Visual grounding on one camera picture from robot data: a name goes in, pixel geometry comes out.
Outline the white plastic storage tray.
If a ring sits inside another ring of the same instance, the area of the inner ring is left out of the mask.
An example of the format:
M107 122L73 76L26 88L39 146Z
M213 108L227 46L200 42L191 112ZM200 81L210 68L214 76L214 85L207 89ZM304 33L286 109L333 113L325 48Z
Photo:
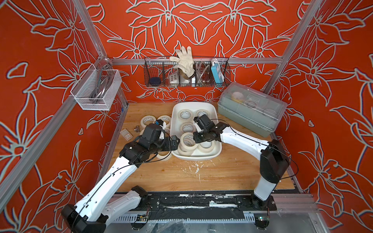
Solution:
M181 139L182 132L180 131L180 126L182 125L182 121L178 119L178 112L182 109L188 109L193 112L194 116L193 119L196 117L196 113L200 109L205 109L210 112L210 117L209 119L212 120L215 124L218 123L218 116L215 107L210 104L210 103L203 103L203 102L185 102L185 103L178 103L173 107L173 112L172 112L172 121L171 121L171 131L170 135L172 136L177 136L179 139ZM178 154L177 150L174 150L172 152L173 156L182 159L182 160L189 160L189 161L203 161L203 160L210 160L218 155L220 155L222 151L222 143L216 141L216 147L213 150L213 152L204 154L201 153L198 149L194 151L194 153L191 156L181 156Z

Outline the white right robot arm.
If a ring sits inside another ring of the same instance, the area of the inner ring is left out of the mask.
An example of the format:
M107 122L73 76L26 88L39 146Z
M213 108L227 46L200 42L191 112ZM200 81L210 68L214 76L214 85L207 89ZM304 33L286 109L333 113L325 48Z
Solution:
M260 161L260 180L251 194L251 205L256 210L268 206L270 195L283 178L290 165L278 140L266 141L246 135L219 121L215 124L206 114L193 119L197 131L193 133L196 143L218 141L235 146Z

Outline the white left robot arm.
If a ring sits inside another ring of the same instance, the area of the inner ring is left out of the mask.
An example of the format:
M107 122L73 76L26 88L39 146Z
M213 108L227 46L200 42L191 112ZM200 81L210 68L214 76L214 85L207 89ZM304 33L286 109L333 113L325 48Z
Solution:
M61 215L72 233L103 233L122 214L136 209L148 196L134 186L125 196L111 201L122 183L141 165L155 162L159 152L177 150L180 139L170 136L157 120L145 127L143 134L128 142L109 171L76 204L67 204Z

